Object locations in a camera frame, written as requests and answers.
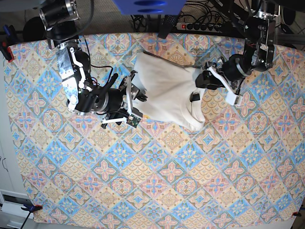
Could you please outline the white printed T-shirt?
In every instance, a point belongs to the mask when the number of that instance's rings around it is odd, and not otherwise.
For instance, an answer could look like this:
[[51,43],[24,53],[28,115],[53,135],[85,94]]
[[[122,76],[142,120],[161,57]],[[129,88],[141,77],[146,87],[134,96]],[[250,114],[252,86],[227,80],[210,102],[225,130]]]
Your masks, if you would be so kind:
[[147,96],[134,106],[152,120],[174,122],[190,131],[200,131],[205,124],[201,110],[202,88],[195,85],[199,69],[175,64],[161,57],[139,52],[133,83]]

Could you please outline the black power strip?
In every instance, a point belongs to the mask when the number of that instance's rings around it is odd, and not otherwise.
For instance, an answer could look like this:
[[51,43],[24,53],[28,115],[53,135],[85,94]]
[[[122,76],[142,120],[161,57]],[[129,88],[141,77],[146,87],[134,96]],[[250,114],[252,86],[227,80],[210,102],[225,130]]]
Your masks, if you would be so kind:
[[178,22],[176,24],[176,29],[179,31],[219,32],[221,26],[221,23]]

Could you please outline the patterned tablecloth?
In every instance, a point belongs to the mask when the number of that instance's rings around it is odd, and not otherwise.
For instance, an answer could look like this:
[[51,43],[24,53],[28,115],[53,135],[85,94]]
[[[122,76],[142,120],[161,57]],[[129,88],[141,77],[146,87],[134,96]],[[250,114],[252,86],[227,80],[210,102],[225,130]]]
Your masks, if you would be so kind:
[[305,54],[278,46],[240,107],[207,91],[204,127],[145,117],[101,127],[65,105],[46,41],[11,47],[4,87],[36,222],[90,228],[226,229],[285,221],[305,198]]

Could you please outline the black round stool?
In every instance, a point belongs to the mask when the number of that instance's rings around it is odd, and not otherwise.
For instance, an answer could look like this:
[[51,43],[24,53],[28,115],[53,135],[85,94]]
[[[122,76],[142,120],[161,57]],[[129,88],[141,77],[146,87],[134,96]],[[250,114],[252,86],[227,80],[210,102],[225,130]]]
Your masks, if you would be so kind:
[[46,39],[45,27],[40,17],[33,17],[24,25],[22,37],[25,42]]

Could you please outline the orange clamp bottom right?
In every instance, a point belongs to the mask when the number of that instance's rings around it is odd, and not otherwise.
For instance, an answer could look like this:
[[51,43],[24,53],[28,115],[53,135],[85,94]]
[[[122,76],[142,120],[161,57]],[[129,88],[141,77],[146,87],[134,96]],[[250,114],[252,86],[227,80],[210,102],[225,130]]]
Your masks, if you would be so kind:
[[292,214],[292,216],[301,217],[302,214],[301,214],[300,212],[294,212],[294,213]]

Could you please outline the blue clamp bottom left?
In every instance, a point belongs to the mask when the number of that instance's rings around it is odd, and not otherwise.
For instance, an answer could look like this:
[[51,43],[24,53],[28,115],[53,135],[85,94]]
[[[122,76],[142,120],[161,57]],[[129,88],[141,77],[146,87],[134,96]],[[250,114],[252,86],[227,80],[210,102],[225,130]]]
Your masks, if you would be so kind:
[[29,204],[24,204],[22,207],[21,207],[22,210],[24,211],[28,211],[30,213],[33,213],[35,211],[39,211],[39,210],[42,210],[42,206],[40,205],[29,205]]

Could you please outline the white cabinet left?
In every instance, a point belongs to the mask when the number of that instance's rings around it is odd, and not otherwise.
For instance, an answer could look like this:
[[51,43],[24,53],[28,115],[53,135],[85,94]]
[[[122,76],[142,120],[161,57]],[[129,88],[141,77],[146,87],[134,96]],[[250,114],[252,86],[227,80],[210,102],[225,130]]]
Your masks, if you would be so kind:
[[4,86],[3,56],[0,57],[0,190],[5,195],[28,199],[20,170],[8,116],[6,93]]

